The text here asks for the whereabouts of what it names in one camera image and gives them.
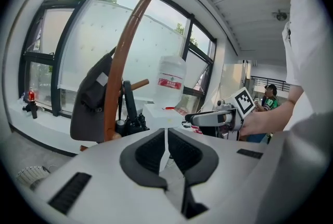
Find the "black cap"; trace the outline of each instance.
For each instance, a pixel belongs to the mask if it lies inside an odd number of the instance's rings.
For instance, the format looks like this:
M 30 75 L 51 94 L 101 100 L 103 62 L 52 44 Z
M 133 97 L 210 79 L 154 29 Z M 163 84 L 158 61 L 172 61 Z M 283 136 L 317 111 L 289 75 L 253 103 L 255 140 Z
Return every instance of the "black cap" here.
M 270 84 L 270 85 L 268 85 L 267 88 L 272 89 L 272 90 L 273 90 L 273 95 L 276 96 L 276 94 L 277 94 L 277 89 L 276 89 L 276 86 L 275 86 L 274 84 Z

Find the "black strap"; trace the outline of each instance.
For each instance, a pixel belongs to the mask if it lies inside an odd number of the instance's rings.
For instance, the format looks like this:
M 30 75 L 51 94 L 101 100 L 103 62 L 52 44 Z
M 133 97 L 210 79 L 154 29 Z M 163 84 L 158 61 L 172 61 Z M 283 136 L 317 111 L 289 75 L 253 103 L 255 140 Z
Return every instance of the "black strap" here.
M 118 98 L 118 120 L 121 119 L 121 106 L 123 105 L 123 95 L 124 95 L 123 83 L 121 83 L 120 96 Z

